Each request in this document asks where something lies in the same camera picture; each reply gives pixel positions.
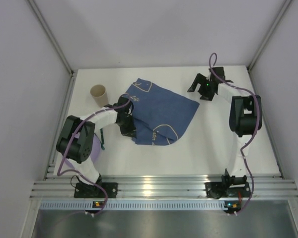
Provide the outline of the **beige paper cup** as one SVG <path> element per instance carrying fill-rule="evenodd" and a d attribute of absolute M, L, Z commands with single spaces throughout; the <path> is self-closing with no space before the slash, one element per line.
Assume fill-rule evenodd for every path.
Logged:
<path fill-rule="evenodd" d="M 90 94 L 99 107 L 104 107 L 109 104 L 106 88 L 101 85 L 94 85 L 90 89 Z"/>

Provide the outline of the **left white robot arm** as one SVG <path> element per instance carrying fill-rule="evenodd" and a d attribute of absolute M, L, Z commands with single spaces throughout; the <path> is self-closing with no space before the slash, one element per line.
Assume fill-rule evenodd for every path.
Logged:
<path fill-rule="evenodd" d="M 73 172 L 82 178 L 83 183 L 97 184 L 101 175 L 91 158 L 95 132 L 116 124 L 123 136 L 135 137 L 133 109 L 130 97 L 121 96 L 117 103 L 106 105 L 89 116 L 68 116 L 56 144 L 56 150 L 62 155 L 57 175 Z"/>

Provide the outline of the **blue fish placemat cloth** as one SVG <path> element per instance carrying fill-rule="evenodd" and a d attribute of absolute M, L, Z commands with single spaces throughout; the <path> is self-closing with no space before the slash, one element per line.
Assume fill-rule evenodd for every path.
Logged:
<path fill-rule="evenodd" d="M 132 140 L 137 145 L 166 146 L 178 141 L 199 107 L 196 101 L 140 78 L 126 93 L 134 105 Z"/>

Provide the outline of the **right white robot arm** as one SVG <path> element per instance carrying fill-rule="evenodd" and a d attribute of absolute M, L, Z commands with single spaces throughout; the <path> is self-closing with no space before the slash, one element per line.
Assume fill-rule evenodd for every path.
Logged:
<path fill-rule="evenodd" d="M 227 80 L 223 67 L 212 67 L 209 72 L 209 76 L 198 73 L 187 91 L 198 88 L 201 100 L 212 101 L 217 95 L 230 105 L 228 124 L 234 137 L 226 170 L 230 176 L 243 177 L 249 174 L 245 162 L 250 144 L 262 127 L 261 97 Z"/>

